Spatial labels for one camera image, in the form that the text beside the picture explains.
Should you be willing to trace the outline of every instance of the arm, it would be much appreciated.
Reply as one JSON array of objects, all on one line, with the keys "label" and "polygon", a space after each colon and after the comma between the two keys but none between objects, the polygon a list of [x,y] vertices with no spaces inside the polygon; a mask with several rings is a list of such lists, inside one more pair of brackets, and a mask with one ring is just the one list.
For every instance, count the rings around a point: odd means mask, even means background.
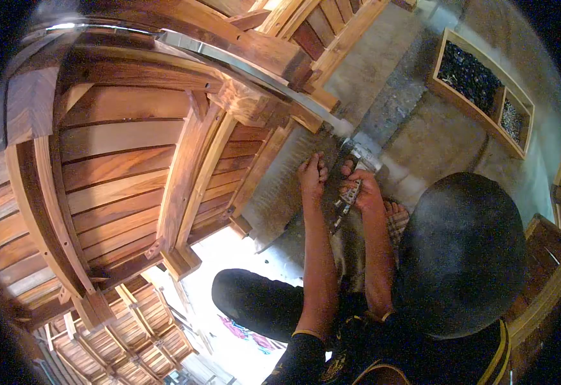
[{"label": "arm", "polygon": [[394,256],[388,235],[387,210],[374,175],[362,169],[351,173],[352,165],[351,161],[346,161],[341,168],[342,174],[347,176],[341,183],[341,192],[355,187],[355,180],[362,180],[355,205],[362,212],[366,243],[366,302],[372,313],[383,317],[393,310]]},{"label": "arm", "polygon": [[306,248],[304,262],[304,306],[297,330],[309,330],[322,338],[328,334],[338,307],[336,265],[329,230],[321,211],[327,168],[322,153],[314,154],[298,169]]}]

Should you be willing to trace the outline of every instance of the wooden box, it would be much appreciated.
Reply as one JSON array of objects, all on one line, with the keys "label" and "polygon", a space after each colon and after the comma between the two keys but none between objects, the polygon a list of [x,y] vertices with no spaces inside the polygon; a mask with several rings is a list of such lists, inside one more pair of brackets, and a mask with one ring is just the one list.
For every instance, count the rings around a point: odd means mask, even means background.
[{"label": "wooden box", "polygon": [[[437,78],[441,67],[441,60],[443,59],[443,51],[445,50],[445,45],[448,41],[452,42],[465,52],[475,56],[475,58],[477,58],[477,60],[486,68],[490,69],[504,85],[504,88],[497,90],[494,96],[494,107],[490,114],[480,110],[460,92]],[[446,28],[443,32],[443,38],[441,39],[437,50],[435,68],[432,75],[428,77],[427,83],[428,88],[435,94],[454,104],[471,119],[480,122],[486,132],[491,134],[504,147],[511,157],[524,159],[529,149],[531,130],[533,127],[533,116],[535,115],[535,106],[519,85],[505,71],[503,71],[500,66],[488,57],[488,55],[478,50],[475,46],[470,44],[454,31]],[[528,115],[528,119],[526,120],[527,124],[523,126],[520,133],[520,144],[516,143],[516,141],[500,126],[500,116],[506,97],[514,105],[517,111]]]}]

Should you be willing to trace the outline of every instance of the person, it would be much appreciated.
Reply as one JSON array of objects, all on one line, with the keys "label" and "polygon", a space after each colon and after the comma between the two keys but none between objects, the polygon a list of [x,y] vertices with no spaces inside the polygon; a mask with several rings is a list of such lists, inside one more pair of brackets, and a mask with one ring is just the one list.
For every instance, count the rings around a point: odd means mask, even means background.
[{"label": "person", "polygon": [[[341,193],[362,180],[355,207],[366,244],[364,293],[339,290],[322,211],[323,154],[300,165],[306,246],[304,287],[240,269],[212,286],[236,323],[287,342],[264,384],[495,384],[510,343],[500,316],[526,273],[520,214],[489,179],[449,175],[429,187],[407,223],[396,266],[385,202],[372,173],[346,161]],[[325,351],[332,358],[325,361]]]}]

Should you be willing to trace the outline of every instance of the hand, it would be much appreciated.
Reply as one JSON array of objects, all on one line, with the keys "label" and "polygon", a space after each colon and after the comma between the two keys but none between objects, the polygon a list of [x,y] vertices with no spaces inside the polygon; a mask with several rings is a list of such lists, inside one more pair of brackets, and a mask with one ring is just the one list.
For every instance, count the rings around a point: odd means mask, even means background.
[{"label": "hand", "polygon": [[362,212],[381,212],[381,215],[386,215],[386,208],[384,206],[384,199],[381,197],[379,185],[375,180],[375,175],[369,171],[356,169],[351,173],[353,162],[346,160],[340,167],[340,173],[347,177],[340,182],[340,193],[343,194],[349,189],[355,189],[358,185],[355,182],[357,179],[362,180],[362,186],[358,197],[356,198],[355,206]]},{"label": "hand", "polygon": [[298,167],[298,180],[302,191],[302,201],[320,203],[323,186],[327,180],[327,167],[323,161],[323,152],[315,152]]}]

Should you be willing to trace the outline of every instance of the fingers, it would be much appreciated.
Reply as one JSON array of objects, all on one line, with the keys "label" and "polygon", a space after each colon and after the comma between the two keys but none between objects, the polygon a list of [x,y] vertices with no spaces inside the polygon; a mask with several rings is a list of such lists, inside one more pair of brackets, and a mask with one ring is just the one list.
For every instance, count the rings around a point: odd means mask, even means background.
[{"label": "fingers", "polygon": [[350,159],[347,159],[343,165],[340,167],[340,173],[343,174],[344,176],[349,176],[351,175],[351,169],[353,168],[353,161]]},{"label": "fingers", "polygon": [[346,187],[347,189],[357,189],[358,188],[358,184],[354,181],[348,181],[346,179],[340,181],[340,186],[341,187]]},{"label": "fingers", "polygon": [[374,176],[369,171],[363,170],[361,168],[356,168],[355,171],[347,177],[350,181],[355,181],[356,179],[372,179]]},{"label": "fingers", "polygon": [[327,167],[323,167],[322,169],[319,170],[319,181],[320,182],[327,181],[327,176],[328,176]]}]

